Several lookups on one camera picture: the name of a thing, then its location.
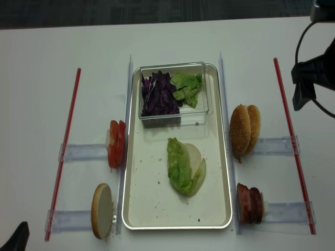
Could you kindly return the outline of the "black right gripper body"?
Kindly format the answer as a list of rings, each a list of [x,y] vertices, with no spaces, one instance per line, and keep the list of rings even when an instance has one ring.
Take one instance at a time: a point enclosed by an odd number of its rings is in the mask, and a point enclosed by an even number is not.
[[[291,76],[294,84],[310,82],[334,90],[334,40],[324,54],[297,63],[291,71]]]

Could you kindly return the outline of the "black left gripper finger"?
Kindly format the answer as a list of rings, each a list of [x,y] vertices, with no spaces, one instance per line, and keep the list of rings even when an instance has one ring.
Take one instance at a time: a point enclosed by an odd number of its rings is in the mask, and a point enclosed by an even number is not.
[[[9,240],[0,248],[0,251],[25,251],[29,235],[28,222],[21,222]]]

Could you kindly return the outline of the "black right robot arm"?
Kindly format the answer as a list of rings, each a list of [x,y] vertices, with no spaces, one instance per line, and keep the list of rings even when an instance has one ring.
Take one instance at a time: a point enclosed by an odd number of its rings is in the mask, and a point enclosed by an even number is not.
[[[295,111],[299,111],[307,102],[312,101],[319,109],[333,118],[334,114],[316,100],[314,85],[334,90],[334,41],[324,54],[308,61],[299,62],[298,53],[305,34],[313,25],[334,22],[334,1],[313,1],[310,20],[311,23],[300,36],[295,51],[295,65],[291,70],[292,81],[296,85],[293,107]]]

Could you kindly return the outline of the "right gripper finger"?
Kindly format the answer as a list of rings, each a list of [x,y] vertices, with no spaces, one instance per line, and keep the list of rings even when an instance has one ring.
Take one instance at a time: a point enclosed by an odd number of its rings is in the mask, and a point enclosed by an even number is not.
[[[310,100],[316,99],[316,93],[313,82],[297,83],[293,96],[293,107],[299,111]]]

